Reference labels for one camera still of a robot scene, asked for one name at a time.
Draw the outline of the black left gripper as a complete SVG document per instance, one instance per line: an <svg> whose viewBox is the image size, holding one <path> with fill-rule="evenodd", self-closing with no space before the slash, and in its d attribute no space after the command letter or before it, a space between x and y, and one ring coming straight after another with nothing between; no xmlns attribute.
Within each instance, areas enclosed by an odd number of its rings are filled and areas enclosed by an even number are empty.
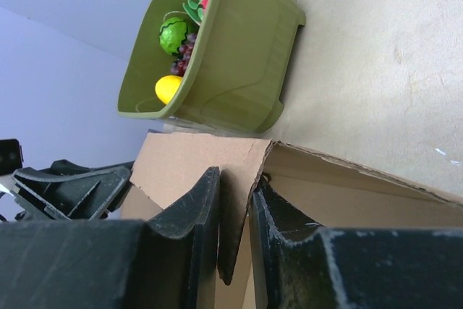
<svg viewBox="0 0 463 309"><path fill-rule="evenodd" d="M88 168L59 160L41 170L22 164L19 140L0 140L0 175L16 170L12 194L23 208L18 221L106 219L126 198L134 163Z"/></svg>

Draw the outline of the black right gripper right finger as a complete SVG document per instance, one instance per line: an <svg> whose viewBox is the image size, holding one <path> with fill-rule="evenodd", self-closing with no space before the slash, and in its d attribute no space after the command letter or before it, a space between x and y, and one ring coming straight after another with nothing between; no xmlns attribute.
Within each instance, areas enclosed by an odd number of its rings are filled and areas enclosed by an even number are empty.
<svg viewBox="0 0 463 309"><path fill-rule="evenodd" d="M258 308L460 308L460 229L325 227L266 179L249 210Z"/></svg>

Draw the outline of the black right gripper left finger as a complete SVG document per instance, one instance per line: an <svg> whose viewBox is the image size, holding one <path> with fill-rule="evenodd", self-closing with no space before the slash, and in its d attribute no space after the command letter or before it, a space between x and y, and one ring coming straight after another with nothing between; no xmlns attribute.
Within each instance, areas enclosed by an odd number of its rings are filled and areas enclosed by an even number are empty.
<svg viewBox="0 0 463 309"><path fill-rule="evenodd" d="M3 308L212 308L220 171L148 221L1 225Z"/></svg>

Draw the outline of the cardboard box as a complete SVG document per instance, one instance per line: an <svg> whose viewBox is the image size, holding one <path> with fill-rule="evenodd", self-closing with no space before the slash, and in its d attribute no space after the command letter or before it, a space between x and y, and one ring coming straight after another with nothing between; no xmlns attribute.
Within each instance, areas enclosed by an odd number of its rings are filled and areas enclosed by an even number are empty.
<svg viewBox="0 0 463 309"><path fill-rule="evenodd" d="M462 231L457 196L273 140L192 133L148 134L122 216L155 216L211 166L221 172L216 308L258 308L249 210L261 179L325 227Z"/></svg>

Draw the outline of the dark purple toy grapes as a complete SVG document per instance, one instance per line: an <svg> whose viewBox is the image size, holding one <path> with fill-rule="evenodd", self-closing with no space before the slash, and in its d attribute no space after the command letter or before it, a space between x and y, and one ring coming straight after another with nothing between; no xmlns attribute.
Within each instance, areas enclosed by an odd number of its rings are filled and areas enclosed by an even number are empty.
<svg viewBox="0 0 463 309"><path fill-rule="evenodd" d="M180 77L184 76L192 56L196 39L197 33L191 33L187 36L186 41L178 48L177 57L171 65L171 73L173 75Z"/></svg>

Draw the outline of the olive green plastic bin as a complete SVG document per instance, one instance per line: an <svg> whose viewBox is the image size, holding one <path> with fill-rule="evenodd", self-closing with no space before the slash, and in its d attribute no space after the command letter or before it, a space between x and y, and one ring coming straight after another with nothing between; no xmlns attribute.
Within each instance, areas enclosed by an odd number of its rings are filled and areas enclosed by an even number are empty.
<svg viewBox="0 0 463 309"><path fill-rule="evenodd" d="M184 14L184 1L151 1L120 87L119 114L265 132L283 111L286 68L305 24L297 0L209 0L182 84L164 104L154 87L174 57L161 48L158 34L168 13Z"/></svg>

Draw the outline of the green toy melon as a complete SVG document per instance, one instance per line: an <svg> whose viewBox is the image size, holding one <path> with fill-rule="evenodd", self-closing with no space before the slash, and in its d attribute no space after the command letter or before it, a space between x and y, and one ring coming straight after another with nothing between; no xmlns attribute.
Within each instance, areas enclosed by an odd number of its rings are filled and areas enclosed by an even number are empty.
<svg viewBox="0 0 463 309"><path fill-rule="evenodd" d="M172 17L163 22L159 30L161 48L169 55L177 55L178 48L190 33L190 24L181 17Z"/></svg>

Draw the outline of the pink toy dragon fruit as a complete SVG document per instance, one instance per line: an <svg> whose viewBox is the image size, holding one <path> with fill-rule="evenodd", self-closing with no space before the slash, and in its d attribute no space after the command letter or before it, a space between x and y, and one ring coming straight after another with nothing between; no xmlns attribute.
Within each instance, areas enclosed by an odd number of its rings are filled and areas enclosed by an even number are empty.
<svg viewBox="0 0 463 309"><path fill-rule="evenodd" d="M201 25L209 0L187 0L182 4L184 12L197 25Z"/></svg>

